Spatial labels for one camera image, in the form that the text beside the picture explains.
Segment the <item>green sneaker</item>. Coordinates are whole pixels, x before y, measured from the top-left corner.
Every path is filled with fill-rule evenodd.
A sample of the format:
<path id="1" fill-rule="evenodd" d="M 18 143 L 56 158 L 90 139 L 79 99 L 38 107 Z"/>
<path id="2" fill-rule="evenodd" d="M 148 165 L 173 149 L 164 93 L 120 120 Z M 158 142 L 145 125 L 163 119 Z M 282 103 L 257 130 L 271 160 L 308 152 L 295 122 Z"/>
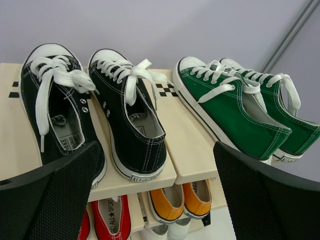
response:
<path id="1" fill-rule="evenodd" d="M 268 113 L 258 82 L 217 60 L 206 64 L 183 57 L 172 80 L 176 94 L 215 141 L 256 160 L 271 164 L 292 132 Z"/>
<path id="2" fill-rule="evenodd" d="M 244 79 L 260 83 L 268 114 L 292 130 L 286 141 L 273 153 L 271 164 L 291 163 L 300 159 L 319 139 L 320 125 L 298 118 L 301 100 L 291 77 L 284 73 L 270 74 L 246 69 L 230 58 L 222 58 L 219 62 L 238 71 Z"/>

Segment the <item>white sneaker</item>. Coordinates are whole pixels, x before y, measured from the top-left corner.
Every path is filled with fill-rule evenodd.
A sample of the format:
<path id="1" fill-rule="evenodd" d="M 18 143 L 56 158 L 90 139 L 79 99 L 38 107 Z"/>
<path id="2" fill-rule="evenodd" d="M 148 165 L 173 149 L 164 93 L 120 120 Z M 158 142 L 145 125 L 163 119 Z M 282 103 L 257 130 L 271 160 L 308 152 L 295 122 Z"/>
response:
<path id="1" fill-rule="evenodd" d="M 167 240 L 168 239 L 168 226 L 158 225 L 150 229 L 151 240 Z"/>
<path id="2" fill-rule="evenodd" d="M 184 240 L 191 225 L 191 219 L 189 217 L 180 219 L 168 226 L 168 239 L 169 240 Z"/>

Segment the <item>sideways black sneaker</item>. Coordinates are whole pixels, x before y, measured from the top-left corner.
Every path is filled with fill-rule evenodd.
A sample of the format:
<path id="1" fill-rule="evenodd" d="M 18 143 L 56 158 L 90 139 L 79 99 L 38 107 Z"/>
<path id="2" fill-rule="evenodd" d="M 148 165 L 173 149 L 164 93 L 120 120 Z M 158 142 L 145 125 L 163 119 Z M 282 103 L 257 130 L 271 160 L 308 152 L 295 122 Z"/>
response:
<path id="1" fill-rule="evenodd" d="M 20 70 L 19 96 L 41 165 L 99 140 L 87 98 L 96 90 L 78 58 L 60 44 L 41 44 L 26 58 Z"/>

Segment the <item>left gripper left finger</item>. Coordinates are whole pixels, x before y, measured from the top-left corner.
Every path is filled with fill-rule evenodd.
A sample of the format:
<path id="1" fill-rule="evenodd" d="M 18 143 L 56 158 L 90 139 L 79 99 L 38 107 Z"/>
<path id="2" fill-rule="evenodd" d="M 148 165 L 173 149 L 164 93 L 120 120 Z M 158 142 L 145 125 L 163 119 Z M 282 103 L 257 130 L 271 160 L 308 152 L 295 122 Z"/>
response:
<path id="1" fill-rule="evenodd" d="M 76 240 L 96 172 L 92 141 L 51 163 L 0 182 L 2 240 Z"/>

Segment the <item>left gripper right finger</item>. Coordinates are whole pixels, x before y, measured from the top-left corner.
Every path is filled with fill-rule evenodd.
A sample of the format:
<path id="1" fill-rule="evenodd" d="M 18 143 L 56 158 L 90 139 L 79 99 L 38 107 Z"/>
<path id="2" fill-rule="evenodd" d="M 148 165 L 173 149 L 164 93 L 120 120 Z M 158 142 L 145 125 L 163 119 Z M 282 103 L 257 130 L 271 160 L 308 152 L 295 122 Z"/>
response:
<path id="1" fill-rule="evenodd" d="M 238 240 L 318 240 L 320 184 L 222 143 L 213 147 Z"/>

